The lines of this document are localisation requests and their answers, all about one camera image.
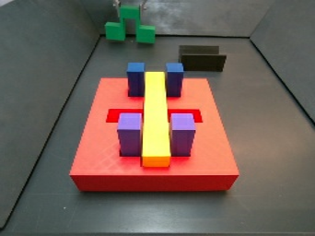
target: red base block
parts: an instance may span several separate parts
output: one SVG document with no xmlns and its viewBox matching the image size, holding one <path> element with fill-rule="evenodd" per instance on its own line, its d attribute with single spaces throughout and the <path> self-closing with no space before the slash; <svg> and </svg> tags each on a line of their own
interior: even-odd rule
<svg viewBox="0 0 315 236">
<path fill-rule="evenodd" d="M 126 95 L 126 79 L 101 79 L 70 168 L 81 191 L 221 191 L 238 170 L 228 145 L 206 79 L 184 79 L 181 97 L 166 98 L 174 110 L 200 110 L 201 123 L 189 158 L 170 158 L 169 168 L 142 168 L 138 158 L 118 156 L 117 123 L 109 109 L 142 109 L 142 98 Z"/>
</svg>

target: purple cube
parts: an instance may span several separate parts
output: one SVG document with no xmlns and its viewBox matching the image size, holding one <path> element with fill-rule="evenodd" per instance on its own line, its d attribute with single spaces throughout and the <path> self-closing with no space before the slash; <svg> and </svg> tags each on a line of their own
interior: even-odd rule
<svg viewBox="0 0 315 236">
<path fill-rule="evenodd" d="M 117 120 L 121 157 L 141 155 L 141 113 L 121 113 Z"/>
<path fill-rule="evenodd" d="M 189 157 L 196 126 L 193 114 L 170 114 L 170 154 L 172 157 Z"/>
</svg>

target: yellow bar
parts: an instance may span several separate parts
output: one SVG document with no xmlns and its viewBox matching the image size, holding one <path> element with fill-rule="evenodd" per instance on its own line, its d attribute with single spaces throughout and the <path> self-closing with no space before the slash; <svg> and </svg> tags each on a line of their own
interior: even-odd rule
<svg viewBox="0 0 315 236">
<path fill-rule="evenodd" d="M 145 72 L 142 166 L 166 167 L 170 160 L 165 74 Z"/>
</svg>

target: green cube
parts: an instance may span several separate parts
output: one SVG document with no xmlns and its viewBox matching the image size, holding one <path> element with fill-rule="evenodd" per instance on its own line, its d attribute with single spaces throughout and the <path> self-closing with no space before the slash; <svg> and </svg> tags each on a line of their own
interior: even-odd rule
<svg viewBox="0 0 315 236">
<path fill-rule="evenodd" d="M 120 6 L 120 18 L 130 18 L 140 22 L 140 8 L 138 6 Z"/>
<path fill-rule="evenodd" d="M 154 43 L 154 27 L 141 25 L 136 31 L 136 41 Z"/>
<path fill-rule="evenodd" d="M 106 22 L 104 25 L 105 38 L 106 40 L 124 41 L 125 40 L 125 29 L 124 24 Z"/>
</svg>

